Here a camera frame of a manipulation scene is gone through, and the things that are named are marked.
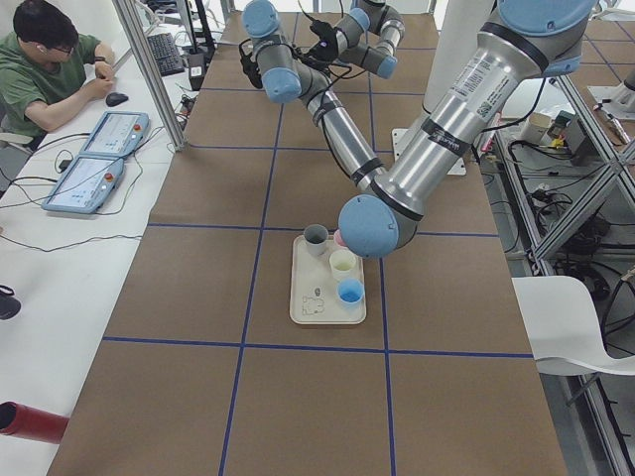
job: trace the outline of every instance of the hand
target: hand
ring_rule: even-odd
[[[115,70],[106,61],[95,63],[95,77],[112,80],[115,77]]]
[[[89,81],[84,87],[89,91],[92,99],[103,99],[108,95],[114,83],[112,79],[102,79],[98,77]]]

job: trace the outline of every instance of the robotic arm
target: robotic arm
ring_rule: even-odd
[[[243,26],[254,43],[269,97],[275,102],[303,101],[332,145],[340,166],[361,191],[339,214],[346,246],[359,256],[380,258],[413,238],[428,196],[520,81],[577,69],[582,35],[594,3],[500,1],[478,33],[476,53],[430,117],[423,113],[415,121],[417,132],[390,171],[375,157],[329,90],[325,73],[294,58],[293,48],[280,30],[277,12],[267,0],[247,5]],[[369,50],[377,53],[377,60],[364,62],[358,51],[371,47],[359,38],[369,28],[381,41]],[[404,33],[401,17],[393,9],[383,2],[358,0],[335,29],[336,37],[341,35],[337,39],[338,58],[378,75],[392,74],[397,63],[394,52]],[[327,46],[332,55],[334,48]]]

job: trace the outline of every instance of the computer mouse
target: computer mouse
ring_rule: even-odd
[[[111,92],[106,96],[106,105],[108,107],[114,107],[117,104],[121,104],[122,102],[126,102],[128,100],[128,96],[121,92]]]

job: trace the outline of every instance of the glasses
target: glasses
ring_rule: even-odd
[[[64,53],[65,55],[72,55],[72,52],[75,51],[75,47],[70,47],[70,48],[51,48],[51,50],[58,50],[59,52]]]

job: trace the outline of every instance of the green t-shirt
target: green t-shirt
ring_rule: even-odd
[[[46,134],[24,111],[33,101],[55,104],[77,92],[86,81],[83,66],[94,62],[99,43],[91,35],[79,35],[70,59],[48,72],[24,54],[15,33],[0,40],[0,100],[7,110],[7,129],[30,137]]]

